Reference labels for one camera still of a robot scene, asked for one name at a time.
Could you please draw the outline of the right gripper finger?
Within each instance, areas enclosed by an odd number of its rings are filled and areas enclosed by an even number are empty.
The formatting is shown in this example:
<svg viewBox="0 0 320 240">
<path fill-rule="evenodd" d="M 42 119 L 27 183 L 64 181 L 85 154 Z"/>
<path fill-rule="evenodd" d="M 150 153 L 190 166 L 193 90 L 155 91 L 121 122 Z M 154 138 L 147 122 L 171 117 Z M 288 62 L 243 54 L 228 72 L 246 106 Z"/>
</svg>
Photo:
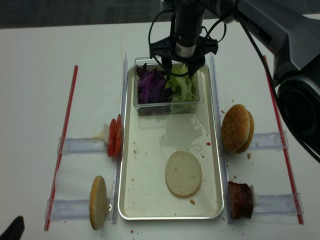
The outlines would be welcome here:
<svg viewBox="0 0 320 240">
<path fill-rule="evenodd" d="M 191 79 L 194 74 L 205 65 L 206 60 L 205 59 L 193 59 L 189 60 L 186 65 L 188 68 L 188 77 Z"/>
<path fill-rule="evenodd" d="M 162 57 L 161 64 L 166 74 L 166 79 L 169 80 L 171 78 L 172 60 L 166 57 Z"/>
</svg>

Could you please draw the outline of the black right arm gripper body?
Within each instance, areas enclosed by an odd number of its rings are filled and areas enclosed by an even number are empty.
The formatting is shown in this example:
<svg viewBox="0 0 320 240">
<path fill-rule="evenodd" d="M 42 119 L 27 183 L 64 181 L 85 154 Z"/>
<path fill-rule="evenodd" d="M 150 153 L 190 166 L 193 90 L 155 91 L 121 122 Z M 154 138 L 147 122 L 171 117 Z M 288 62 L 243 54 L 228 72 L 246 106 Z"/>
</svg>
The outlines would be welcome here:
<svg viewBox="0 0 320 240">
<path fill-rule="evenodd" d="M 209 36 L 200 36 L 205 7 L 199 0 L 175 0 L 173 8 L 161 12 L 172 13 L 170 33 L 156 42 L 149 43 L 149 56 L 165 61 L 193 64 L 206 54 L 216 54 L 218 41 Z"/>
</svg>

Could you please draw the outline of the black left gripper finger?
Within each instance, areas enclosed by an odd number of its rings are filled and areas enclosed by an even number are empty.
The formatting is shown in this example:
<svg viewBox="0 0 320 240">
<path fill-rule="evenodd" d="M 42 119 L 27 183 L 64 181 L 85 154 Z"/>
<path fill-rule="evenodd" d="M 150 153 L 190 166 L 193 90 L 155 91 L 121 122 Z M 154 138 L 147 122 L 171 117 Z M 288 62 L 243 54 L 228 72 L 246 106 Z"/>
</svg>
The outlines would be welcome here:
<svg viewBox="0 0 320 240">
<path fill-rule="evenodd" d="M 0 235 L 0 240 L 20 240 L 24 230 L 24 217 L 17 216 L 9 227 Z"/>
</svg>

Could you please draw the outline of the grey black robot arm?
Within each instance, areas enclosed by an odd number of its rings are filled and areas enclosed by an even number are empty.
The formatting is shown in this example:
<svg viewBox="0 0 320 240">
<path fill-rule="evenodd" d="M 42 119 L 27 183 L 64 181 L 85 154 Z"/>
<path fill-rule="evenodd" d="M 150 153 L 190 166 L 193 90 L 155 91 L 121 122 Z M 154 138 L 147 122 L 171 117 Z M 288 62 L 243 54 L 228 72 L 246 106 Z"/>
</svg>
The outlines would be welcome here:
<svg viewBox="0 0 320 240">
<path fill-rule="evenodd" d="M 300 86 L 320 77 L 320 22 L 307 18 L 272 0 L 176 0 L 176 16 L 192 18 L 208 9 L 231 34 L 218 45 L 218 80 L 225 81 L 224 94 L 241 100 L 251 112 L 256 128 L 272 122 L 271 101 L 264 87 L 277 87 L 274 99 L 284 123 L 306 152 L 319 158 L 320 136 L 309 134 L 311 116 L 302 98 L 290 97 Z M 77 27 L 3 29 L 0 32 L 0 232 L 17 219 L 24 231 L 11 239 L 47 240 L 52 227 L 45 219 L 47 202 L 57 194 L 88 199 L 96 176 L 107 179 L 122 158 L 107 154 L 71 154 L 58 157 L 63 134 L 88 137 L 94 129 L 121 114 L 124 87 L 124 54 L 148 57 L 150 47 L 169 38 L 169 52 L 191 30 L 165 23 L 115 24 Z M 232 236 L 221 220 L 189 220 L 186 207 L 192 200 L 206 212 L 217 211 L 217 195 L 206 189 L 217 184 L 206 177 L 192 197 L 173 196 L 165 183 L 166 159 L 176 151 L 190 151 L 203 171 L 213 160 L 217 142 L 209 123 L 219 118 L 196 120 L 173 114 L 154 127 L 123 124 L 135 143 L 123 144 L 122 153 L 133 160 L 133 182 L 128 195 L 138 194 L 134 207 L 149 206 L 172 220 L 118 223 L 94 230 L 88 220 L 66 221 L 54 229 L 56 240 L 212 240 Z"/>
</svg>

